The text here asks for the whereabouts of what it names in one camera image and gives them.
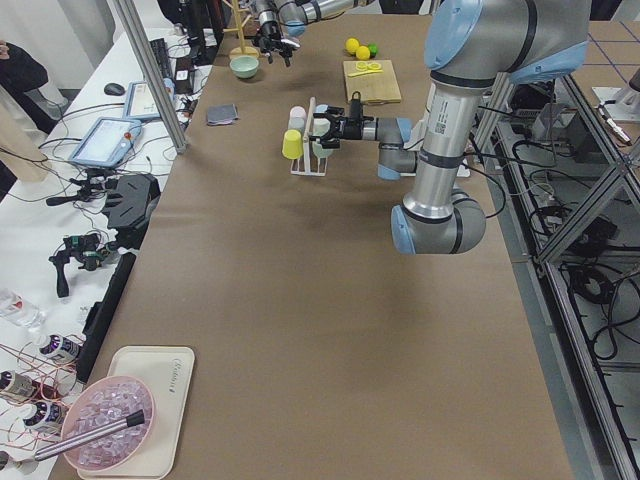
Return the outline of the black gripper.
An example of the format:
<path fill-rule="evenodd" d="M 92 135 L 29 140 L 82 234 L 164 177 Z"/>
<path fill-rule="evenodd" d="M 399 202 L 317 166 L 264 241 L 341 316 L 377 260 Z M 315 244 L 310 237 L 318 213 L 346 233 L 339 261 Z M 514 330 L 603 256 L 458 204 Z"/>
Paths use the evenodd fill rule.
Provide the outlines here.
<path fill-rule="evenodd" d="M 261 24 L 252 43 L 261 53 L 265 54 L 269 64 L 273 64 L 273 52 L 282 55 L 287 68 L 291 66 L 292 51 L 283 42 L 282 32 L 277 21 L 270 20 Z"/>
<path fill-rule="evenodd" d="M 334 131 L 328 131 L 317 139 L 323 149 L 339 149 L 342 139 L 364 140 L 368 136 L 367 132 L 374 132 L 373 117 L 345 117 L 343 107 L 328 106 L 326 112 L 313 114 L 314 118 L 326 118 L 333 123 Z"/>

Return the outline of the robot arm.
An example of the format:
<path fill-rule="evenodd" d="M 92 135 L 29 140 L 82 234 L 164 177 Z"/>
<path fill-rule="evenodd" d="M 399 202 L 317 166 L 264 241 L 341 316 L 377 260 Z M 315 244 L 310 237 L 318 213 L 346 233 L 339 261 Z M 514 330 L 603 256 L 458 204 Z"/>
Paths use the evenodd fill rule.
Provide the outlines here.
<path fill-rule="evenodd" d="M 514 85 L 549 81 L 584 62 L 588 1 L 445 1 L 425 42 L 433 98 L 412 190 L 391 211 L 403 254 L 456 254 L 482 239 L 486 217 L 455 184 L 483 94 L 500 73 Z"/>
<path fill-rule="evenodd" d="M 307 25 L 332 19 L 344 12 L 365 7 L 371 1 L 326 0 L 326 1 L 250 1 L 250 13 L 258 21 L 253 45 L 273 63 L 278 54 L 287 67 L 293 53 L 300 48 L 294 37 L 300 35 Z"/>

